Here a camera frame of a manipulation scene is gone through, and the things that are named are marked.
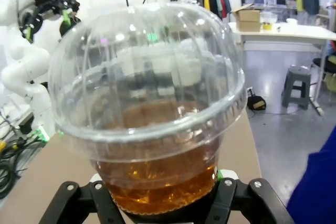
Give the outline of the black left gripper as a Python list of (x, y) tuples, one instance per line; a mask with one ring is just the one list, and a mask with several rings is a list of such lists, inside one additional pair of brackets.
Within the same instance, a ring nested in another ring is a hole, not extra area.
[[(79, 10), (80, 3), (77, 0), (34, 0), (36, 8), (34, 9), (30, 20), (43, 20), (45, 13), (51, 12), (54, 16), (62, 15), (63, 22), (67, 25), (71, 25), (71, 20), (69, 16), (68, 9), (77, 12)], [(28, 41), (34, 40), (34, 35), (32, 34), (33, 24), (29, 24), (26, 28), (25, 37)]]

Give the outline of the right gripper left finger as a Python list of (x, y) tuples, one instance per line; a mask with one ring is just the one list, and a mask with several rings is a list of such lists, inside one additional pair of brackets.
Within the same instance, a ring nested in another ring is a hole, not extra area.
[(90, 214), (97, 214), (99, 223), (125, 223), (103, 181), (82, 187), (67, 181), (60, 185), (39, 223), (84, 223)]

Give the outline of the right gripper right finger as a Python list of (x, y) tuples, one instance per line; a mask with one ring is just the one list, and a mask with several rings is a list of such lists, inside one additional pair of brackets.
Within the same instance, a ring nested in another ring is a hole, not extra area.
[(212, 177), (215, 191), (203, 223), (228, 223), (232, 211), (240, 212), (249, 223), (294, 223), (267, 180), (257, 178), (245, 184), (217, 170)]

